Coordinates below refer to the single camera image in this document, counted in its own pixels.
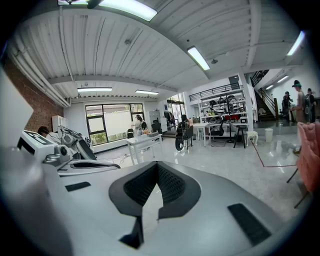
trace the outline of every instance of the white stool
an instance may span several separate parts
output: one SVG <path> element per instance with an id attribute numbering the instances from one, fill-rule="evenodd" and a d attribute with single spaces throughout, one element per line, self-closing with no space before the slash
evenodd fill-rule
<path id="1" fill-rule="evenodd" d="M 250 138 L 253 138 L 253 142 L 255 145 L 257 145 L 258 141 L 258 133 L 256 131 L 247 131 L 246 132 L 246 146 L 248 147 L 249 145 L 249 140 Z"/>

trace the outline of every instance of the brick wall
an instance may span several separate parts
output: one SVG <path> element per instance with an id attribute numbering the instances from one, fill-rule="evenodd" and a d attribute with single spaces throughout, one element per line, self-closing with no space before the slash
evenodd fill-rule
<path id="1" fill-rule="evenodd" d="M 25 130 L 37 132 L 40 126 L 46 126 L 52 132 L 52 116 L 63 117 L 63 107 L 55 104 L 52 99 L 30 82 L 9 58 L 5 61 L 4 70 L 20 94 L 33 108 L 33 114 L 26 124 Z"/>

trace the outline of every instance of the window frame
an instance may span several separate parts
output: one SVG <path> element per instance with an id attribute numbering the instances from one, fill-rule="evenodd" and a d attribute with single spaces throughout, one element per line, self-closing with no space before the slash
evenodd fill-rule
<path id="1" fill-rule="evenodd" d="M 116 139 L 116 140 L 113 140 L 113 141 L 109 141 L 108 133 L 107 133 L 107 129 L 106 129 L 106 123 L 105 123 L 106 122 L 105 121 L 105 115 L 104 115 L 104 112 L 105 112 L 104 111 L 104 106 L 107 106 L 107 105 L 129 105 L 131 122 L 134 121 L 133 115 L 142 115 L 142 119 L 143 120 L 145 119 L 143 103 L 107 103 L 107 104 L 101 103 L 101 104 L 85 105 L 85 119 L 86 119 L 86 127 L 87 127 L 87 130 L 88 130 L 89 138 L 91 139 L 90 135 L 101 134 L 101 133 L 105 133 L 105 136 L 106 136 L 106 142 L 96 144 L 96 145 L 94 145 L 94 147 L 98 146 L 98 145 L 110 143 L 110 142 L 117 142 L 117 141 L 125 140 L 125 138 L 120 138 L 120 139 Z M 141 105 L 142 106 L 142 112 L 132 112 L 131 111 L 131 105 Z M 88 116 L 87 107 L 91 107 L 91 106 L 101 106 L 102 114 L 101 115 Z M 103 129 L 104 130 L 97 130 L 97 131 L 94 131 L 94 132 L 90 131 L 89 119 L 95 119 L 95 118 L 102 118 Z"/>

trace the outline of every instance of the staircase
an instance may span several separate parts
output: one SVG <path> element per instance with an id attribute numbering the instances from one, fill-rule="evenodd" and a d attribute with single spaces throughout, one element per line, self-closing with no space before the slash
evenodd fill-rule
<path id="1" fill-rule="evenodd" d="M 256 106 L 257 110 L 259 109 L 264 109 L 265 110 L 265 115 L 259 115 L 258 120 L 259 122 L 266 122 L 266 121 L 275 121 L 276 118 L 266 105 L 266 103 L 263 101 L 263 99 L 260 97 L 260 95 L 254 91 L 255 94 L 255 99 L 256 99 Z"/>

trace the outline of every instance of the dark floor line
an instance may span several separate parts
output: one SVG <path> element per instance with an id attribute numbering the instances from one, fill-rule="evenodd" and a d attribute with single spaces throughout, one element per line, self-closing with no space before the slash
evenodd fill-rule
<path id="1" fill-rule="evenodd" d="M 296 166 L 295 164 L 293 164 L 293 165 L 279 165 L 279 166 L 265 166 L 264 165 L 264 162 L 262 162 L 262 160 L 261 160 L 261 157 L 260 157 L 260 155 L 259 155 L 259 153 L 258 153 L 258 150 L 256 149 L 256 146 L 255 146 L 255 144 L 251 141 L 251 143 L 252 143 L 252 145 L 253 145 L 253 147 L 254 147 L 254 149 L 255 149 L 255 152 L 256 152 L 256 154 L 258 155 L 258 157 L 259 157 L 259 159 L 260 159 L 260 162 L 261 162 L 261 164 L 262 164 L 262 166 L 264 167 L 264 168 L 275 168 L 275 167 L 290 167 L 290 166 Z"/>

